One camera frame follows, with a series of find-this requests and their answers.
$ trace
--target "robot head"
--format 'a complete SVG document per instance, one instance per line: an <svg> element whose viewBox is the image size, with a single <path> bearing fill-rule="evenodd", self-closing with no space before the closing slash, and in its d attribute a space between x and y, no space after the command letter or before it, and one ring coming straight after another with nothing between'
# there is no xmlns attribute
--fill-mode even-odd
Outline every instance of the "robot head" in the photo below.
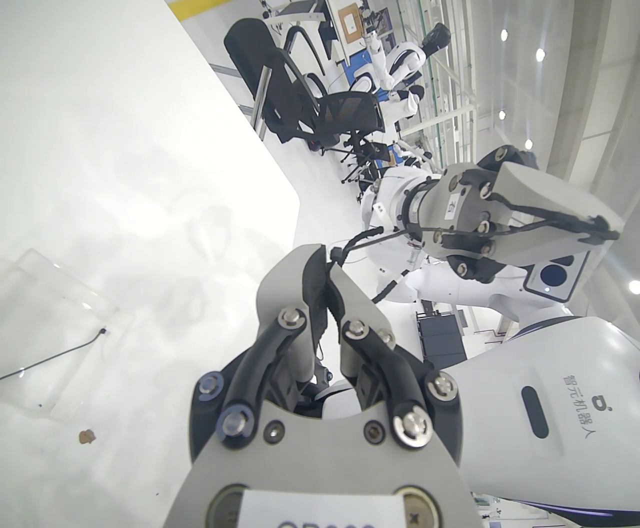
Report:
<svg viewBox="0 0 640 528"><path fill-rule="evenodd" d="M437 50L447 47L451 42L451 32L449 28L438 22L433 29L424 37L420 47L424 54L429 58L437 52Z"/></svg>
<svg viewBox="0 0 640 528"><path fill-rule="evenodd" d="M414 95L417 95L418 99L420 100L422 100L422 98L424 97L424 87L419 84L415 84L409 87L409 92L411 92Z"/></svg>

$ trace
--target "desk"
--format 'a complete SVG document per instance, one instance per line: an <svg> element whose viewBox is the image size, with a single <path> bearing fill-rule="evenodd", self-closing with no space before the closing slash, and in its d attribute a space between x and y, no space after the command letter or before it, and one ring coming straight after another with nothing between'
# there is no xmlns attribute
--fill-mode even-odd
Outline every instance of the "desk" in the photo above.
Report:
<svg viewBox="0 0 640 528"><path fill-rule="evenodd" d="M0 524L157 528L195 382L253 342L298 197L163 0L2 11L0 255L35 248L135 320L59 414L0 402Z"/></svg>
<svg viewBox="0 0 640 528"><path fill-rule="evenodd" d="M350 64L351 55L361 51L364 39L348 42L342 29L338 12L351 4L360 4L360 0L296 0L275 8L278 15L265 20L266 24L289 24L296 22L320 22L320 33L325 44L328 58L336 62L345 61ZM337 41L337 57L331 57L332 42Z"/></svg>

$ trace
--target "label sticker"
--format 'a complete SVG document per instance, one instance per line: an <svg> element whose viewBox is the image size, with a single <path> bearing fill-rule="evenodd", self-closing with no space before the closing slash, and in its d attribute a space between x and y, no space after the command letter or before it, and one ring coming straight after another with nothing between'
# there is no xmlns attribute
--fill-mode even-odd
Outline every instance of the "label sticker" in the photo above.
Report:
<svg viewBox="0 0 640 528"><path fill-rule="evenodd" d="M356 32L358 28L356 26L356 19L353 18L352 14L346 15L342 20L344 20L344 27L347 28L349 35Z"/></svg>
<svg viewBox="0 0 640 528"><path fill-rule="evenodd" d="M388 215L387 210L385 209L385 206L382 204L382 202L376 202L373 205L373 210L376 211L376 215L380 219L380 222L382 223L385 230L393 230L394 223L391 221L391 217Z"/></svg>
<svg viewBox="0 0 640 528"><path fill-rule="evenodd" d="M397 528L404 524L404 502L400 496L245 490L237 526Z"/></svg>
<svg viewBox="0 0 640 528"><path fill-rule="evenodd" d="M445 220L453 220L458 209L458 201L460 200L460 193L451 194L449 196L449 203L447 204L447 212L444 214Z"/></svg>

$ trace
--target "robot logo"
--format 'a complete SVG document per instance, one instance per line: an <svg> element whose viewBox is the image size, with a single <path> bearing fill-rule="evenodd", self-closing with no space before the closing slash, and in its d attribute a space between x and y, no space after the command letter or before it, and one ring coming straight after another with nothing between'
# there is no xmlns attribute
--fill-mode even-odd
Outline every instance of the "robot logo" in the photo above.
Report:
<svg viewBox="0 0 640 528"><path fill-rule="evenodd" d="M591 398L591 403L593 403L593 406L598 411L613 411L611 407L607 407L607 402L604 401L604 396L602 394Z"/></svg>

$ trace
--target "blue panel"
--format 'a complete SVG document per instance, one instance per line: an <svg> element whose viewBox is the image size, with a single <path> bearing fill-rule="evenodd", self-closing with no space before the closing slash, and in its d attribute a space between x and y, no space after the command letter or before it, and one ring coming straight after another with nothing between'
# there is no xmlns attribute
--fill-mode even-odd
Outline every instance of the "blue panel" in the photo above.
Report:
<svg viewBox="0 0 640 528"><path fill-rule="evenodd" d="M349 57L349 62L351 63L351 66L347 66L345 61L342 61L341 64L342 69L347 76L349 86L351 86L351 83L355 78L354 73L358 69L362 68L365 64L371 64L371 55L369 55L369 52L366 49L363 49L362 51L351 55L351 57ZM376 96L379 101L386 101L387 99L389 99L388 93L385 90L378 90L376 92Z"/></svg>

